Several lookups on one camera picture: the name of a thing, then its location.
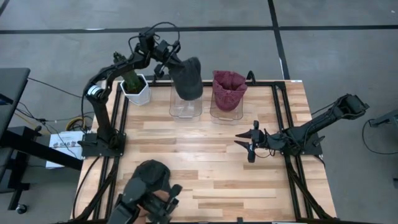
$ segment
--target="potted plant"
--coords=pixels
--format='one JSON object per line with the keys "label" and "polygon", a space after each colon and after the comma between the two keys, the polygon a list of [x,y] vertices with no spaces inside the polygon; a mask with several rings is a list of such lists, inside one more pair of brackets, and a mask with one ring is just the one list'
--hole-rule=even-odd
{"label": "potted plant", "polygon": [[[113,53],[113,62],[126,60],[126,57],[118,52]],[[120,86],[124,95],[135,105],[141,106],[150,101],[150,89],[143,74],[137,74],[134,70],[122,75],[123,82]]]}

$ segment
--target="maroon knit fabric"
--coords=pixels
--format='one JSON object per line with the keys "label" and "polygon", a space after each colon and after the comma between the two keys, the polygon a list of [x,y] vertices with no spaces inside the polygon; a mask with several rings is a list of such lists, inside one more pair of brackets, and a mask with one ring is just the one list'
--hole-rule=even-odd
{"label": "maroon knit fabric", "polygon": [[248,86],[246,79],[236,72],[213,71],[213,93],[216,105],[223,111],[235,109]]}

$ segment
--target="green plant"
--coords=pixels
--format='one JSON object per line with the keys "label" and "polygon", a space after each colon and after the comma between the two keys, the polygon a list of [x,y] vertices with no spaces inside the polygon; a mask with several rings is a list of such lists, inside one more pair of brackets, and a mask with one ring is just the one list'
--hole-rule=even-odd
{"label": "green plant", "polygon": [[[113,53],[113,63],[118,63],[127,58],[119,52]],[[124,88],[130,94],[138,94],[145,87],[144,82],[140,80],[137,73],[133,70],[122,75]]]}

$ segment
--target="chair wheel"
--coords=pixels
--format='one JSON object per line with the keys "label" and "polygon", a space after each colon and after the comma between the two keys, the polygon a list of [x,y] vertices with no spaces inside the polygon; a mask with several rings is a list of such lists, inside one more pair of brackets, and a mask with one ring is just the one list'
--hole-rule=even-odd
{"label": "chair wheel", "polygon": [[16,208],[16,211],[18,214],[23,214],[27,211],[27,206],[23,204],[18,204],[18,207]]}

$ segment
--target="gray floor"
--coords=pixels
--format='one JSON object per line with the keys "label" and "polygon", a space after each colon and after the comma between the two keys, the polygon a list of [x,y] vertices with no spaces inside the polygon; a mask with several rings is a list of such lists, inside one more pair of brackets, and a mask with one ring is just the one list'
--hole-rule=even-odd
{"label": "gray floor", "polygon": [[[337,26],[398,24],[396,1],[278,0],[280,26]],[[10,0],[0,17],[0,30],[92,29],[151,26],[170,21],[178,26],[269,26],[264,0],[117,0],[63,1]],[[128,53],[134,34],[0,35],[0,67],[29,67],[31,77],[80,94],[86,81],[111,64],[112,53]],[[161,33],[173,41],[174,33]],[[396,223],[398,220],[398,156],[367,151],[361,128],[369,118],[398,107],[398,30],[283,31],[291,79],[303,80],[312,111],[345,93],[357,94],[371,108],[355,121],[340,121],[323,130],[326,172],[338,216],[343,220]],[[257,79],[281,79],[282,72],[272,31],[182,32],[181,58],[197,56],[203,78],[216,69]],[[151,67],[142,71],[152,74]],[[77,98],[29,82],[21,101],[35,116],[47,119],[79,114]],[[14,118],[13,126],[25,125]],[[65,123],[52,124],[62,130]],[[396,151],[398,130],[389,126],[367,129],[369,145],[383,152]],[[43,162],[32,158],[31,163]],[[78,172],[69,169],[29,168],[25,180],[32,190],[22,194],[28,213],[6,211],[11,195],[0,195],[4,223],[50,223],[67,220]]]}

